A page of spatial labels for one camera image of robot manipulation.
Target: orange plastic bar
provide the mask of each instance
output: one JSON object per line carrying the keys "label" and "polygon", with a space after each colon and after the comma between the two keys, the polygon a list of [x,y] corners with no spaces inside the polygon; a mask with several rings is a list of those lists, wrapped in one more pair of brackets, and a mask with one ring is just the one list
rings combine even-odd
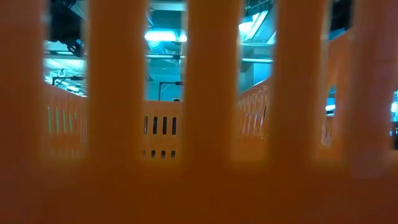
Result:
{"label": "orange plastic bar", "polygon": [[386,171],[391,102],[398,62],[398,2],[356,2],[352,72],[347,94],[345,152],[355,177]]}
{"label": "orange plastic bar", "polygon": [[43,1],[0,7],[0,223],[29,223],[39,210],[42,127]]}
{"label": "orange plastic bar", "polygon": [[325,114],[322,96],[326,79],[321,64],[328,2],[276,3],[277,40],[267,130],[269,172],[262,182],[269,223],[299,220],[319,195],[313,189],[317,177],[311,175],[310,168],[320,145],[321,113]]}
{"label": "orange plastic bar", "polygon": [[300,1],[277,2],[269,164],[280,174],[306,167],[319,144],[321,124],[317,118],[321,111],[325,112],[319,96],[326,87],[320,86],[325,80],[320,72],[326,44],[323,25],[327,2],[314,1],[309,5]]}
{"label": "orange plastic bar", "polygon": [[89,10],[82,216],[90,223],[124,223],[139,203],[132,195],[143,132],[146,1],[90,1]]}
{"label": "orange plastic bar", "polygon": [[241,4],[188,1],[182,156],[194,169],[220,168],[233,146]]}

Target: ceiling light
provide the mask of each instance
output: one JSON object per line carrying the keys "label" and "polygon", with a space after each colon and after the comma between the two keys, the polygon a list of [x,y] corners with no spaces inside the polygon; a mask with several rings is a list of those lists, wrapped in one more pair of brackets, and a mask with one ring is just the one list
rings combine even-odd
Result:
{"label": "ceiling light", "polygon": [[397,111],[397,102],[391,104],[391,112],[395,113]]}
{"label": "ceiling light", "polygon": [[242,58],[242,62],[272,63],[274,60],[270,58]]}
{"label": "ceiling light", "polygon": [[253,22],[243,22],[239,24],[239,31],[242,35],[246,35],[247,33],[250,32],[252,26]]}
{"label": "ceiling light", "polygon": [[175,32],[172,30],[150,30],[145,34],[148,41],[176,41]]}

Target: rectangular hole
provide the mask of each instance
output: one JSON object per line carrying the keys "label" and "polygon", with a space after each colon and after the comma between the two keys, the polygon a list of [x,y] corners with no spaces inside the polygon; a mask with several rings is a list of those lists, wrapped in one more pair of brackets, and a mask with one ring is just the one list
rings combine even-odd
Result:
{"label": "rectangular hole", "polygon": [[163,134],[167,134],[167,118],[163,117]]}
{"label": "rectangular hole", "polygon": [[75,111],[75,128],[76,128],[76,132],[78,133],[79,128],[78,128],[78,120],[77,120],[77,112]]}
{"label": "rectangular hole", "polygon": [[154,116],[154,132],[153,134],[157,134],[157,117]]}
{"label": "rectangular hole", "polygon": [[47,116],[48,116],[48,126],[49,126],[49,133],[51,134],[51,108],[47,107]]}
{"label": "rectangular hole", "polygon": [[144,117],[144,134],[148,133],[148,116]]}
{"label": "rectangular hole", "polygon": [[177,118],[173,117],[173,130],[172,130],[172,134],[176,135],[177,133]]}
{"label": "rectangular hole", "polygon": [[390,133],[390,136],[393,136],[393,149],[398,150],[398,130],[397,128],[393,128],[393,130],[395,131],[395,134],[392,132]]}
{"label": "rectangular hole", "polygon": [[69,133],[73,132],[72,128],[72,113],[69,111]]}
{"label": "rectangular hole", "polygon": [[55,122],[57,124],[57,134],[59,134],[59,132],[60,132],[60,120],[59,120],[58,108],[55,108]]}
{"label": "rectangular hole", "polygon": [[65,109],[62,110],[62,118],[63,118],[63,132],[67,133],[67,119],[65,115]]}

